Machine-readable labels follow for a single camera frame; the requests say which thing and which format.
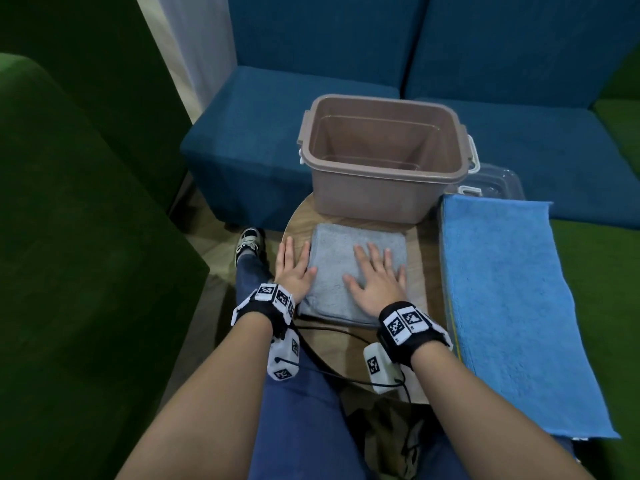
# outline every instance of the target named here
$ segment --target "wooden table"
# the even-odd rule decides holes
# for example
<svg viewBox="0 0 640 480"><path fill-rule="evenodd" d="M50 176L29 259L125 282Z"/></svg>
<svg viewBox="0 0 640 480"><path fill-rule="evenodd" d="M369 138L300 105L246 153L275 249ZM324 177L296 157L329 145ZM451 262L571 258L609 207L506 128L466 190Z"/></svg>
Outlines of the wooden table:
<svg viewBox="0 0 640 480"><path fill-rule="evenodd" d="M440 274L440 249L438 246L437 220L425 219L417 226L393 224L377 221L363 221L346 217L325 216L316 212L314 196L309 195L290 218L283 239L292 236L296 245L296 256L305 241L311 241L314 228L320 223L340 224L343 226L386 232L402 232L407 245L407 295L416 306L427 311L431 318L446 328L444 296ZM321 321L296 319L299 326L331 326L355 333L369 342L377 342L375 330L359 327L343 327ZM321 330L300 330L302 338L327 366L336 373L362 381L369 381L369 373L364 361L363 350L366 344L343 333ZM426 403L415 375L404 368L407 386L412 403ZM371 386L360 385L373 391ZM404 391L390 393L396 398L406 400Z"/></svg>

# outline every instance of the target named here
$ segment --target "plastic storage bin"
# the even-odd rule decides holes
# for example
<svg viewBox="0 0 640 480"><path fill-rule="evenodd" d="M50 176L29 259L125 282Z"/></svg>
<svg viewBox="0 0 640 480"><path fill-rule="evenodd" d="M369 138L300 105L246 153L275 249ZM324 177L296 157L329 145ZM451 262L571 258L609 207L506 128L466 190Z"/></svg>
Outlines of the plastic storage bin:
<svg viewBox="0 0 640 480"><path fill-rule="evenodd" d="M476 197L526 200L522 184L515 172L487 163L483 163L477 173L469 175L459 185L447 188L447 192Z"/></svg>
<svg viewBox="0 0 640 480"><path fill-rule="evenodd" d="M466 128L441 104L321 96L298 144L316 210L357 219L416 224L467 177L469 160L479 167Z"/></svg>

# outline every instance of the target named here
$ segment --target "folded towel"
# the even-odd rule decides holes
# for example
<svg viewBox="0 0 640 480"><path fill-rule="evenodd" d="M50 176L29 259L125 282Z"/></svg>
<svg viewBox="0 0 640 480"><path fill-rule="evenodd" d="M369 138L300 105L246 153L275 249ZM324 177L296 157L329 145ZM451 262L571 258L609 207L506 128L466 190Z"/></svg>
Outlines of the folded towel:
<svg viewBox="0 0 640 480"><path fill-rule="evenodd" d="M453 339L466 366L546 432L619 438L582 347L549 206L445 196Z"/></svg>
<svg viewBox="0 0 640 480"><path fill-rule="evenodd" d="M396 272L400 265L406 264L406 242L400 233L336 224L316 226L311 239L309 266L318 266L318 273L311 291L300 303L301 314L342 325L378 327L378 317L364 313L356 305L342 281L342 275L348 273L364 286L364 276L353 255L353 247L359 244L368 253L368 242L373 242L381 251L391 249Z"/></svg>

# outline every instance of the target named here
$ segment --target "human hand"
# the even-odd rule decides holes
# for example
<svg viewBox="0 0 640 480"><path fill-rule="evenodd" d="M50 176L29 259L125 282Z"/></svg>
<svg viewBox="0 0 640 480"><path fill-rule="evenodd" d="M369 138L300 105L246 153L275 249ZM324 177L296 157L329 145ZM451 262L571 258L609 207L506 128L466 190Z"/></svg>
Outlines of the human hand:
<svg viewBox="0 0 640 480"><path fill-rule="evenodd" d="M286 239L286 244L281 242L280 247L278 247L276 278L274 282L282 285L285 290L291 293L296 304L300 303L302 298L309 293L311 284L313 284L318 271L315 266L307 269L310 249L311 244L309 241L305 241L305 245L302 247L302 251L300 251L298 264L296 265L293 238L289 236Z"/></svg>
<svg viewBox="0 0 640 480"><path fill-rule="evenodd" d="M371 259L361 246L354 246L353 250L367 284L364 288L350 274L345 274L344 280L347 289L353 299L366 313L373 317L388 305L396 301L406 301L406 271L404 265L400 266L398 275L394 273L391 250L385 249L384 261L375 244L367 243Z"/></svg>

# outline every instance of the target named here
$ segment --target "floor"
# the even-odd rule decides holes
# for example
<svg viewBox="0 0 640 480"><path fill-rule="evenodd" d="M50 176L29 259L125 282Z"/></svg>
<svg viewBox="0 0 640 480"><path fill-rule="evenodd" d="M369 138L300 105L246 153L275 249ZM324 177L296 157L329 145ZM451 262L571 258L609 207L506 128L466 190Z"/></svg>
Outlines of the floor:
<svg viewBox="0 0 640 480"><path fill-rule="evenodd" d="M180 51L158 0L138 0L164 62L192 122L202 113ZM228 332L236 306L234 254L241 229L217 220L202 194L190 186L176 204L172 221L209 265L209 277L173 368L160 409ZM282 233L267 231L267 256L275 262Z"/></svg>

